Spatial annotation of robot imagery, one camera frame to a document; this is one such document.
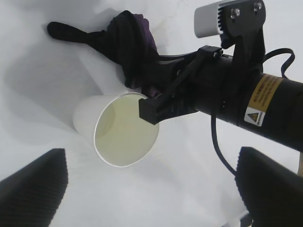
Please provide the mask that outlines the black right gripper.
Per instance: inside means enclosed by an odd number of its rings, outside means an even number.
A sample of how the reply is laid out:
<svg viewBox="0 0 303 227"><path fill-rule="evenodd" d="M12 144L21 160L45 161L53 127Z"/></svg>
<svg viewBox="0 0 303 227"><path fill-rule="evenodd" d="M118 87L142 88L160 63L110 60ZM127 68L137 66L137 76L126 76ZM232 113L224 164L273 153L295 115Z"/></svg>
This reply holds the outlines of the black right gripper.
<svg viewBox="0 0 303 227"><path fill-rule="evenodd" d="M178 60L196 58L186 67ZM220 119L297 151L303 149L303 85L260 66L238 78L232 58L205 46L197 54L159 55L151 84L161 95L139 101L139 116L151 124L195 112Z"/></svg>

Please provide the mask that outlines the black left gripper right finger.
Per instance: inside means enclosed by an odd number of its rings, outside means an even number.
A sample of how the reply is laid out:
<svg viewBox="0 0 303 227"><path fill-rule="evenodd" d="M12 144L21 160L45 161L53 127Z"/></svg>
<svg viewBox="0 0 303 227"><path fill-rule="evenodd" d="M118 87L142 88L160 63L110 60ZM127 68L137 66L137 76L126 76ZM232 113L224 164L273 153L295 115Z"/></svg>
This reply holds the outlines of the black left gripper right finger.
<svg viewBox="0 0 303 227"><path fill-rule="evenodd" d="M301 227L303 179L252 147L242 147L235 176L254 227Z"/></svg>

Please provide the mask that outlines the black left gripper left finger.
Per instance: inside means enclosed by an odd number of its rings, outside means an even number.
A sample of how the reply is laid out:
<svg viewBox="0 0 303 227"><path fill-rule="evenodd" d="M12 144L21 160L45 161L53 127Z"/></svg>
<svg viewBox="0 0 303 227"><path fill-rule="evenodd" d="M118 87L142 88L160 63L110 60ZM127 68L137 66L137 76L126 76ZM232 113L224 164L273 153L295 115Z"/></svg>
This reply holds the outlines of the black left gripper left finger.
<svg viewBox="0 0 303 227"><path fill-rule="evenodd" d="M0 182L2 227L47 227L68 185L65 149L54 148Z"/></svg>

